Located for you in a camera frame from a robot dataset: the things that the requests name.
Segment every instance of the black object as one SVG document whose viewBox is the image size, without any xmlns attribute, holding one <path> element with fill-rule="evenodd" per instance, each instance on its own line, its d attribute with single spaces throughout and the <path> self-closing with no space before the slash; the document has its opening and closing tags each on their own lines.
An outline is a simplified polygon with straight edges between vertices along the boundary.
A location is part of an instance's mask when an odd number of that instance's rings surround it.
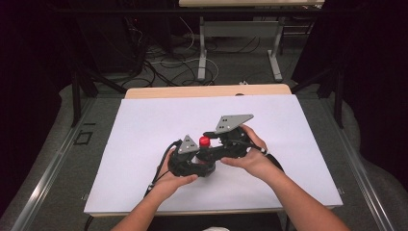
<svg viewBox="0 0 408 231">
<path fill-rule="evenodd" d="M 366 4 L 361 4 L 357 6 L 357 9 L 363 10 L 366 8 Z M 368 21 L 368 11 L 362 11 L 360 15 L 356 15 L 353 18 L 353 25 L 345 33 L 346 36 L 342 41 L 342 45 L 338 48 L 334 55 L 331 63 L 327 64 L 325 68 L 322 68 L 314 76 L 307 78 L 306 80 L 300 82 L 295 87 L 291 88 L 292 93 L 297 93 L 303 88 L 316 83 L 322 82 L 318 89 L 318 96 L 320 98 L 327 98 L 331 91 L 333 90 L 335 95 L 335 107 L 334 107 L 334 118 L 338 123 L 340 128 L 343 128 L 342 121 L 342 106 L 343 106 L 343 97 L 344 97 L 344 70 L 349 64 L 350 57 L 354 55 L 354 49 L 352 49 L 353 43 L 360 36 L 361 29 L 369 22 Z M 293 79 L 296 80 L 296 75 L 298 75 L 299 67 L 296 66 L 296 69 L 293 74 Z"/>
<path fill-rule="evenodd" d="M 167 0 L 137 0 L 135 9 L 170 9 Z M 140 30 L 159 44 L 167 53 L 173 52 L 170 22 L 167 16 L 137 17 Z"/>
<path fill-rule="evenodd" d="M 69 6 L 76 9 L 131 9 L 133 6 L 120 4 L 120 1 L 97 1 L 97 0 L 68 0 Z M 138 75 L 143 60 L 138 61 L 137 56 L 143 55 L 139 49 L 143 38 L 140 31 L 134 27 L 136 22 L 132 17 L 78 17 L 71 25 L 69 33 L 76 46 L 82 46 L 89 52 L 89 56 L 83 58 L 87 66 L 104 75 L 120 74 Z"/>
<path fill-rule="evenodd" d="M 30 172 L 62 102 L 64 69 L 37 9 L 32 2 L 0 1 L 0 217 Z"/>
<path fill-rule="evenodd" d="M 327 0 L 329 11 L 355 8 L 369 2 L 365 22 L 348 49 L 344 74 L 344 101 L 353 110 L 360 129 L 360 153 L 389 171 L 408 190 L 408 104 L 406 103 L 408 43 L 405 2 Z M 293 80 L 318 83 L 332 90 L 329 75 L 312 78 L 328 67 L 344 49 L 355 20 L 319 18 L 293 72 Z"/>
<path fill-rule="evenodd" d="M 197 174 L 201 177 L 209 176 L 215 170 L 215 162 L 223 157 L 240 158 L 247 153 L 248 147 L 256 148 L 263 152 L 277 167 L 283 170 L 279 162 L 270 155 L 264 148 L 261 148 L 253 143 L 249 136 L 241 127 L 237 127 L 230 132 L 215 134 L 214 132 L 206 132 L 203 134 L 210 139 L 219 139 L 221 146 L 217 147 L 200 147 L 198 151 L 189 153 L 179 153 L 182 145 L 181 141 L 177 142 L 174 152 L 171 154 L 168 161 L 168 169 L 176 176 L 187 176 Z M 202 163 L 193 163 L 192 159 L 196 157 Z"/>
<path fill-rule="evenodd" d="M 277 213 L 156 216 L 149 231 L 192 231 L 224 227 L 233 231 L 282 231 Z"/>
</svg>

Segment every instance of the table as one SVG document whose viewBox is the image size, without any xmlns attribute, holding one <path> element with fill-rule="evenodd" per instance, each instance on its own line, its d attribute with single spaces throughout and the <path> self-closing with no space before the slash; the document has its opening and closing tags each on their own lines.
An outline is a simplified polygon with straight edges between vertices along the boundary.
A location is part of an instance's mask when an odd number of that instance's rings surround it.
<svg viewBox="0 0 408 231">
<path fill-rule="evenodd" d="M 218 8 L 218 7 L 289 7 L 322 5 L 324 0 L 180 0 L 181 7 L 188 8 Z M 285 18 L 277 21 L 205 21 L 200 17 L 200 60 L 197 80 L 205 79 L 207 50 L 205 37 L 265 37 L 274 38 L 272 49 L 268 50 L 268 58 L 274 80 L 282 82 L 282 74 L 276 60 L 276 53 L 282 37 Z"/>
<path fill-rule="evenodd" d="M 245 85 L 128 90 L 84 212 L 93 217 L 126 215 L 142 199 L 170 143 L 187 133 L 198 139 L 217 126 L 219 115 L 243 112 L 254 114 L 246 124 L 266 137 L 276 159 L 300 187 L 327 207 L 343 205 L 288 86 Z M 289 139 L 293 136 L 297 136 L 295 142 Z M 210 177 L 179 189 L 162 204 L 157 215 L 279 210 L 282 205 L 266 184 L 240 168 L 217 163 Z"/>
</svg>

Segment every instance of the white paper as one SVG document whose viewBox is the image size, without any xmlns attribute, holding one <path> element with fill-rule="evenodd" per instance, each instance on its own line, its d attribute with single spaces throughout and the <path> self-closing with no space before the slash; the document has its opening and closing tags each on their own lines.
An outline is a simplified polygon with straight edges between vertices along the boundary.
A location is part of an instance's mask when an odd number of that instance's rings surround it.
<svg viewBox="0 0 408 231">
<path fill-rule="evenodd" d="M 85 213 L 128 213 L 142 200 L 166 148 L 190 135 L 196 143 L 221 116 L 253 114 L 246 122 L 285 172 L 326 206 L 343 205 L 294 95 L 123 99 Z M 212 140 L 212 146 L 218 146 Z M 267 184 L 217 162 L 216 171 L 180 188 L 159 212 L 280 209 Z"/>
</svg>

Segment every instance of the black curtain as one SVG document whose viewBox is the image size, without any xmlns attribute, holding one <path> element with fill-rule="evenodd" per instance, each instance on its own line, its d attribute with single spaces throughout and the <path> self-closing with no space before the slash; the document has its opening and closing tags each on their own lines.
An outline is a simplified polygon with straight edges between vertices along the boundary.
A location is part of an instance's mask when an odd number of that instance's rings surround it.
<svg viewBox="0 0 408 231">
<path fill-rule="evenodd" d="M 54 124 L 69 72 L 37 1 L 0 2 L 0 216 Z"/>
<path fill-rule="evenodd" d="M 361 154 L 408 189 L 404 170 L 408 164 L 408 7 L 402 1 L 327 0 L 324 8 L 361 6 L 367 13 L 318 19 L 293 79 L 304 83 L 342 61 L 344 101 L 360 126 Z M 316 83 L 333 83 L 328 80 L 333 80 L 334 74 Z"/>
</svg>

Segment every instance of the black cable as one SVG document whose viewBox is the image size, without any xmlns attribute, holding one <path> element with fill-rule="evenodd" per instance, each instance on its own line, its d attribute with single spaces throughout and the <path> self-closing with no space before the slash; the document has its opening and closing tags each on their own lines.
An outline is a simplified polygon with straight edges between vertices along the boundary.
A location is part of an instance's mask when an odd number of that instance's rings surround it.
<svg viewBox="0 0 408 231">
<path fill-rule="evenodd" d="M 258 47 L 259 47 L 259 45 L 261 43 L 261 38 L 258 38 L 258 43 L 256 44 L 256 46 L 254 48 L 252 48 L 252 50 L 243 51 L 246 47 L 249 46 L 249 44 L 252 43 L 253 40 L 255 40 L 255 38 L 256 37 L 254 37 L 247 45 L 245 45 L 243 48 L 241 48 L 241 49 L 239 49 L 237 51 L 216 51 L 215 49 L 214 50 L 208 49 L 208 52 L 209 53 L 214 53 L 214 54 L 240 54 L 240 53 L 241 54 L 249 54 L 249 53 L 255 51 L 256 49 L 258 49 Z"/>
<path fill-rule="evenodd" d="M 149 46 L 149 48 L 147 49 L 147 53 L 146 53 L 146 58 L 147 59 L 156 59 L 156 58 L 160 58 L 160 57 L 164 57 L 166 56 L 166 52 L 162 52 L 163 49 L 160 47 L 153 47 Z"/>
<path fill-rule="evenodd" d="M 146 66 L 153 71 L 153 73 L 156 74 L 157 77 L 159 77 L 163 82 L 165 82 L 168 86 L 170 87 L 179 87 L 178 85 L 176 85 L 175 83 L 171 82 L 170 80 L 168 80 L 163 74 L 159 73 L 156 68 L 149 62 L 149 61 L 144 61 L 144 63 L 146 64 Z"/>
<path fill-rule="evenodd" d="M 205 69 L 207 69 L 208 71 L 210 71 L 210 73 L 211 73 L 211 80 L 210 80 L 210 81 L 207 81 L 207 82 L 204 82 L 204 83 L 203 83 L 203 86 L 215 86 L 215 85 L 216 85 L 216 82 L 215 82 L 215 78 L 214 78 L 213 72 L 212 72 L 210 69 L 208 69 L 207 67 L 206 67 Z"/>
<path fill-rule="evenodd" d="M 168 148 L 166 149 L 165 153 L 163 154 L 163 157 L 162 157 L 162 160 L 160 161 L 159 166 L 157 167 L 156 174 L 155 174 L 154 177 L 153 177 L 152 183 L 150 183 L 150 185 L 147 187 L 146 192 L 144 193 L 144 197 L 146 197 L 146 196 L 150 193 L 150 191 L 151 191 L 151 190 L 153 189 L 153 187 L 154 187 L 154 184 L 156 184 L 156 182 L 157 182 L 160 178 L 162 178 L 166 173 L 168 173 L 168 171 L 167 171 L 167 172 L 165 172 L 163 175 L 161 175 L 160 177 L 158 177 L 158 175 L 159 175 L 159 173 L 160 173 L 160 170 L 162 169 L 163 163 L 165 162 L 166 155 L 167 155 L 168 151 L 170 150 L 170 148 L 171 148 L 172 146 L 177 146 L 177 145 L 180 144 L 181 142 L 182 142 L 181 140 L 179 140 L 179 141 L 174 141 L 171 145 L 168 146 Z"/>
<path fill-rule="evenodd" d="M 84 231 L 88 231 L 89 226 L 92 223 L 92 221 L 93 221 L 93 216 L 89 215 L 87 222 L 85 223 L 85 226 L 84 226 Z"/>
<path fill-rule="evenodd" d="M 128 83 L 130 83 L 130 82 L 132 82 L 132 81 L 144 81 L 144 82 L 147 82 L 147 85 L 142 86 L 141 88 L 148 88 L 148 87 L 152 88 L 152 87 L 153 87 L 153 81 L 150 81 L 150 80 L 147 80 L 147 79 L 143 79 L 143 78 L 134 78 L 134 79 L 125 81 L 125 82 L 123 82 L 123 83 L 121 84 L 121 86 L 124 88 L 124 86 L 125 86 L 126 84 L 128 84 Z"/>
<path fill-rule="evenodd" d="M 171 57 L 163 57 L 160 61 L 159 64 L 164 67 L 164 68 L 169 68 L 169 69 L 173 69 L 173 68 L 178 68 L 180 66 L 185 65 L 185 61 L 186 58 L 183 55 L 179 55 L 179 54 L 174 54 Z"/>
<path fill-rule="evenodd" d="M 208 47 L 209 44 L 212 44 L 215 48 L 210 48 L 210 47 Z M 206 49 L 208 52 L 215 51 L 215 50 L 217 50 L 217 48 L 218 48 L 218 45 L 217 45 L 216 42 L 210 41 L 210 40 L 206 40 L 206 41 L 205 41 L 205 49 Z"/>
<path fill-rule="evenodd" d="M 205 69 L 206 69 L 208 72 L 210 72 L 210 74 L 211 74 L 210 80 L 206 82 L 207 77 L 205 77 L 204 81 L 198 81 L 198 80 L 196 80 L 196 76 L 195 76 L 195 74 L 193 73 L 193 70 L 194 70 L 194 69 L 198 69 L 198 68 L 203 68 L 203 67 L 189 67 L 188 65 L 187 65 L 187 67 L 188 67 L 189 69 L 186 69 L 186 70 L 182 71 L 181 73 L 177 74 L 176 76 L 174 76 L 174 77 L 171 79 L 171 81 L 172 81 L 172 82 L 175 81 L 177 78 L 181 77 L 182 74 L 186 73 L 186 72 L 189 71 L 189 70 L 190 70 L 191 73 L 192 73 L 192 78 L 191 78 L 191 79 L 188 79 L 188 80 L 184 80 L 184 81 L 181 83 L 182 86 L 190 86 L 190 85 L 192 85 L 192 84 L 194 84 L 194 83 L 196 83 L 196 84 L 198 84 L 198 85 L 201 85 L 201 86 L 206 86 L 206 83 L 212 82 L 213 79 L 214 79 L 214 73 L 213 73 L 209 68 L 205 67 Z"/>
<path fill-rule="evenodd" d="M 166 62 L 164 61 L 165 58 L 163 58 L 163 59 L 160 61 L 160 65 L 161 65 L 163 68 L 178 68 L 178 67 L 181 67 L 181 66 L 185 65 L 185 66 L 189 69 L 189 71 L 191 72 L 192 77 L 195 79 L 194 71 L 192 71 L 192 68 L 191 68 L 189 65 L 186 64 L 186 57 L 184 57 L 183 55 L 180 55 L 180 56 L 181 56 L 183 59 L 178 59 L 178 58 L 175 58 L 175 57 L 173 56 L 172 58 L 175 59 L 177 62 L 175 62 L 175 63 L 170 63 L 170 62 L 169 62 L 170 64 L 178 64 L 178 65 L 176 65 L 176 66 L 166 66 L 166 65 L 165 65 Z M 175 76 L 174 78 L 172 78 L 170 81 L 173 82 L 174 79 L 176 79 L 178 76 L 180 76 L 180 75 L 183 74 L 184 72 L 186 72 L 186 70 L 183 71 L 183 72 L 181 72 L 180 74 L 176 75 L 176 76 Z"/>
<path fill-rule="evenodd" d="M 187 44 L 187 43 L 189 43 L 190 45 L 186 48 L 186 47 L 183 46 L 183 45 L 184 45 L 184 44 Z M 188 39 L 186 39 L 186 41 L 184 41 L 184 42 L 181 42 L 181 43 L 178 43 L 178 44 L 174 44 L 173 47 L 174 47 L 174 48 L 177 48 L 177 47 L 186 48 L 185 51 L 187 51 L 187 50 L 192 50 L 193 52 L 192 52 L 190 55 L 184 56 L 185 59 L 188 59 L 188 58 L 191 58 L 191 57 L 195 57 L 195 55 L 196 55 L 196 54 L 198 53 L 198 51 L 199 51 L 199 49 L 198 49 L 198 43 L 197 43 L 196 41 L 194 41 L 194 43 L 191 45 L 191 42 L 190 42 Z"/>
</svg>

